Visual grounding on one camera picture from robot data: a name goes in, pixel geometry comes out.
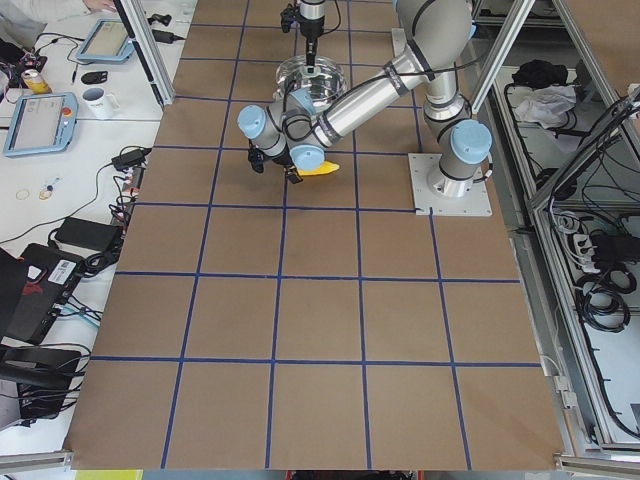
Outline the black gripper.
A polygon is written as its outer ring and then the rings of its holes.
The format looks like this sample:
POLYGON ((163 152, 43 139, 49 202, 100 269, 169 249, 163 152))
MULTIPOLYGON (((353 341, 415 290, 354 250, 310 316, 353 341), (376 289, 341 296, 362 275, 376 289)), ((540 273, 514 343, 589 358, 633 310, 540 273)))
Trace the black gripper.
POLYGON ((291 159, 288 146, 285 146, 282 152, 270 155, 260 150, 256 145, 250 142, 248 149, 248 161, 252 170, 256 173, 263 173, 264 164, 272 162, 285 168, 285 178, 288 182, 298 184, 303 181, 298 170, 295 167, 292 167, 293 161, 291 159))
POLYGON ((305 37, 306 72, 308 74, 313 74, 315 72, 315 56, 317 55, 317 47, 317 36, 305 37))

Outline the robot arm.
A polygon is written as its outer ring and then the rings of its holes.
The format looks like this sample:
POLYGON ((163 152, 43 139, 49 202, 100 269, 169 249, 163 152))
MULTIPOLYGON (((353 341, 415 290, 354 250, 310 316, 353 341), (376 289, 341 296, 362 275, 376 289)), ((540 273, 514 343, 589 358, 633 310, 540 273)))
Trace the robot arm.
POLYGON ((267 107, 244 107, 237 124, 249 142, 252 169, 261 173, 271 161, 285 177, 299 183, 306 176, 338 170, 326 152, 343 137, 408 95, 427 90, 431 119, 445 126, 463 121, 467 104, 459 92, 456 60, 473 35, 466 1, 397 1, 394 10, 406 44, 380 72, 317 109, 310 90, 296 79, 267 107))
POLYGON ((306 70, 309 74, 314 72, 318 40, 324 34, 324 4, 324 0, 300 0, 295 4, 297 23, 305 38, 306 70))

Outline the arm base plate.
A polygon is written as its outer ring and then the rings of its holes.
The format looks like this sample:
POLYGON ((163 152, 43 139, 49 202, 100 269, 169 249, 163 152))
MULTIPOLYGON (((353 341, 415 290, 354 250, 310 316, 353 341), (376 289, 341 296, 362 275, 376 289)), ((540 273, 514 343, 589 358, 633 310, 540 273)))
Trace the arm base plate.
POLYGON ((391 39, 393 48, 393 59, 400 57, 406 48, 407 39, 403 28, 392 28, 391 39))
POLYGON ((441 154, 410 153, 414 210, 417 215, 490 217, 492 208, 482 167, 466 180, 453 180, 440 171, 441 154))

